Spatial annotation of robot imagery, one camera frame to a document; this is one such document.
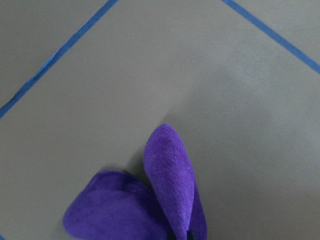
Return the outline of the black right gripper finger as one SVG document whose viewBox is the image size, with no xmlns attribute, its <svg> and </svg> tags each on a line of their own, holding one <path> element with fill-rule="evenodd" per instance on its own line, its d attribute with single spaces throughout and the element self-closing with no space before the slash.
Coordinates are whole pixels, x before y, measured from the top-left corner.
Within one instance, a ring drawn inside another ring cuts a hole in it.
<svg viewBox="0 0 320 240">
<path fill-rule="evenodd" d="M 196 237 L 193 231 L 187 231 L 187 240 L 196 240 Z"/>
</svg>

